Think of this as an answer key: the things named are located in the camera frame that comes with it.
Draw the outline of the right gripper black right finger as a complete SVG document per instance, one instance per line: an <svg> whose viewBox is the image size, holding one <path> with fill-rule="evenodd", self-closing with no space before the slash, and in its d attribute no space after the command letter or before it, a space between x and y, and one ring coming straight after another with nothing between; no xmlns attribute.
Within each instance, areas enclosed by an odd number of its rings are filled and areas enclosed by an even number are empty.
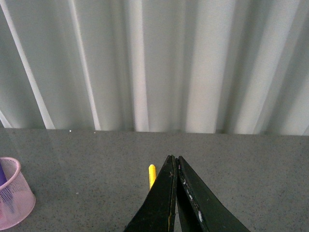
<svg viewBox="0 0 309 232"><path fill-rule="evenodd" d="M188 164L177 158L177 206L183 232L247 232Z"/></svg>

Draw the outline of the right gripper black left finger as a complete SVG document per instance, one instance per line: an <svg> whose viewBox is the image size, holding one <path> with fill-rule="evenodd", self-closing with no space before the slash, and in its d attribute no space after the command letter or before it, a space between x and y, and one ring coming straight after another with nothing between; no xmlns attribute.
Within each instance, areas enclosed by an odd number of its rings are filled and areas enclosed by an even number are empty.
<svg viewBox="0 0 309 232"><path fill-rule="evenodd" d="M124 231L174 231L177 179L176 159L167 156L145 201Z"/></svg>

